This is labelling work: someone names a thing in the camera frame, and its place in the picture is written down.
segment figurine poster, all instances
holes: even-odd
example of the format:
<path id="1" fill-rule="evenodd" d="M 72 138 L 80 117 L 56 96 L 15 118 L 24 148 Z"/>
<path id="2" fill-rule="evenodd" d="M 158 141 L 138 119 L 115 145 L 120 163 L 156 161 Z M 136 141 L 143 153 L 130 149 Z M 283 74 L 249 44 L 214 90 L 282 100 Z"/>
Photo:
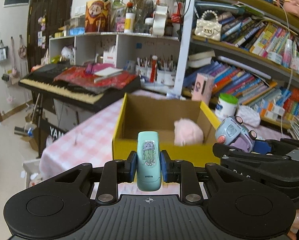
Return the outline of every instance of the figurine poster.
<path id="1" fill-rule="evenodd" d="M 110 1 L 88 1 L 85 12 L 85 32 L 108 32 L 111 21 L 110 12 Z"/>

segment metal screw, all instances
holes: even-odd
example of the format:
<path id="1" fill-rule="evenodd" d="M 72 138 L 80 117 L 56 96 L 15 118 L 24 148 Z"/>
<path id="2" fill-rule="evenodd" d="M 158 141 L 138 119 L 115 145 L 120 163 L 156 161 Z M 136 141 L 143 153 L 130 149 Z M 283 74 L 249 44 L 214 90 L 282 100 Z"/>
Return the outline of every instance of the metal screw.
<path id="1" fill-rule="evenodd" d="M 98 200 L 102 202 L 109 202 L 113 200 L 113 196 L 111 194 L 102 194 L 98 196 Z"/>
<path id="2" fill-rule="evenodd" d="M 190 201 L 190 202 L 197 202 L 197 201 L 201 200 L 201 196 L 197 195 L 197 194 L 188 194 L 185 198 L 187 201 Z"/>

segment green lid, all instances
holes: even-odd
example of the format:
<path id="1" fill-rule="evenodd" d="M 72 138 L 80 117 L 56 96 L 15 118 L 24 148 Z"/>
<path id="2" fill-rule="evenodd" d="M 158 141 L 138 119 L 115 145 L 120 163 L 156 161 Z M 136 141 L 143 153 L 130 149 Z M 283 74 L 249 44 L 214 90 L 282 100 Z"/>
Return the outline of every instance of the green lid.
<path id="1" fill-rule="evenodd" d="M 219 98 L 224 100 L 225 102 L 233 105 L 238 104 L 238 99 L 232 95 L 226 94 L 226 93 L 220 93 Z"/>

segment yellow box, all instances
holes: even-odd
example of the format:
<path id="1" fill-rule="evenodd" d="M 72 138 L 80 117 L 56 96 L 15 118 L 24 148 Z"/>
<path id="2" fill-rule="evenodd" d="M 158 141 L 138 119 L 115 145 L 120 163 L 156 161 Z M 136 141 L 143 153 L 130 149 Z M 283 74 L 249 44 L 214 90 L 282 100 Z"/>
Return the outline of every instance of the yellow box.
<path id="1" fill-rule="evenodd" d="M 174 122 L 181 118 L 191 119 L 200 126 L 204 132 L 203 144 L 174 146 Z M 126 160 L 132 150 L 137 150 L 139 132 L 156 131 L 160 150 L 167 150 L 172 160 L 187 160 L 197 167 L 208 162 L 219 163 L 212 152 L 219 125 L 220 121 L 205 103 L 125 94 L 112 140 L 113 159 Z"/>

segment pearl handle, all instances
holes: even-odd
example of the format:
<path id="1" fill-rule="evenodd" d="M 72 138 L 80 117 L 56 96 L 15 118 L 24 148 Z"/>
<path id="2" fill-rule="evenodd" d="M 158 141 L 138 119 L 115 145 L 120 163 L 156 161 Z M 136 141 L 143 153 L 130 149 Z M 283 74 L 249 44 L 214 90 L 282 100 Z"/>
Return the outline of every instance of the pearl handle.
<path id="1" fill-rule="evenodd" d="M 218 16 L 217 16 L 217 14 L 216 14 L 214 11 L 212 11 L 212 10 L 207 10 L 207 11 L 205 11 L 205 12 L 202 14 L 202 19 L 204 19 L 209 13 L 214 14 L 214 16 L 215 16 L 215 18 L 216 18 L 216 21 L 218 22 Z"/>

